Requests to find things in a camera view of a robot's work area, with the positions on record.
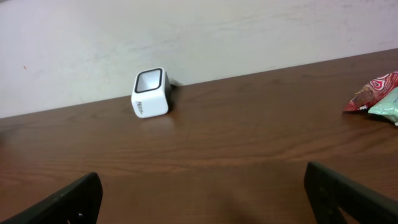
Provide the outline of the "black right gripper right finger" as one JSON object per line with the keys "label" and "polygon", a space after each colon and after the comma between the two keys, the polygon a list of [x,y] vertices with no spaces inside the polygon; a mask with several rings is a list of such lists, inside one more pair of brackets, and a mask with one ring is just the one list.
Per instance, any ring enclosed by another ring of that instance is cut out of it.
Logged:
{"label": "black right gripper right finger", "polygon": [[397,223],[397,202],[317,162],[309,162],[304,187],[317,223]]}

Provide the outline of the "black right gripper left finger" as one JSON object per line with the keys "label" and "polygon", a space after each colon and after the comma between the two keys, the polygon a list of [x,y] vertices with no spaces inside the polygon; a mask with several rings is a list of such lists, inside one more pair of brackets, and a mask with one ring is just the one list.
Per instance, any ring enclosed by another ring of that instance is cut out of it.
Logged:
{"label": "black right gripper left finger", "polygon": [[96,224],[102,198],[99,175],[90,172],[2,224]]}

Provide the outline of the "teal snack wrapper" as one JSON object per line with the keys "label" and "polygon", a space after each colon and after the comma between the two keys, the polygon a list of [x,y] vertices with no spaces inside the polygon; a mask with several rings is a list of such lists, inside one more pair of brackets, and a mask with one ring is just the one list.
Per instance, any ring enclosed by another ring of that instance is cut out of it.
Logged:
{"label": "teal snack wrapper", "polygon": [[382,100],[371,107],[368,113],[383,116],[397,126],[397,88],[391,90]]}

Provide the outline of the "red orange chocolate bar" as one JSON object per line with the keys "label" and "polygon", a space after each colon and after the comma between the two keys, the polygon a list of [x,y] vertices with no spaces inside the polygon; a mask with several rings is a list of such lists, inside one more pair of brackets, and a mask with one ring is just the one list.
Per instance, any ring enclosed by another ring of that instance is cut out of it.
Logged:
{"label": "red orange chocolate bar", "polygon": [[397,87],[397,72],[372,79],[344,107],[343,112],[366,111]]}

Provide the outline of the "white barcode scanner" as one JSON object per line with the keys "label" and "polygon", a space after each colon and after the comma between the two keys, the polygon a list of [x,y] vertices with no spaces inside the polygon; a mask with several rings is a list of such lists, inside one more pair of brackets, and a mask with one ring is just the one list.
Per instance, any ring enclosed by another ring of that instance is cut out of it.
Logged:
{"label": "white barcode scanner", "polygon": [[131,94],[131,104],[136,116],[144,119],[167,114],[171,91],[167,72],[163,68],[140,72]]}

